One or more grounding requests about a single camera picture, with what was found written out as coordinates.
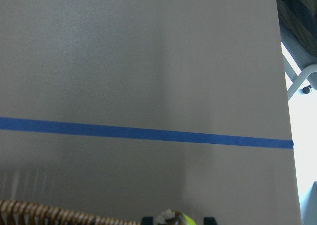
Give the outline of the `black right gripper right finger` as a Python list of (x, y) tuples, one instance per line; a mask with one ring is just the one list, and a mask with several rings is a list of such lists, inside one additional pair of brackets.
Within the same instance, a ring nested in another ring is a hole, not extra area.
[(204, 217), (204, 225), (216, 225), (216, 219), (214, 217)]

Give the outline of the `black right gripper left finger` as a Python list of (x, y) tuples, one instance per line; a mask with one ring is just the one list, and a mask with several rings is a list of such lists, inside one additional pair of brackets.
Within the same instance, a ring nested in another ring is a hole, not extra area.
[(142, 217), (141, 225), (154, 225), (155, 218), (154, 217)]

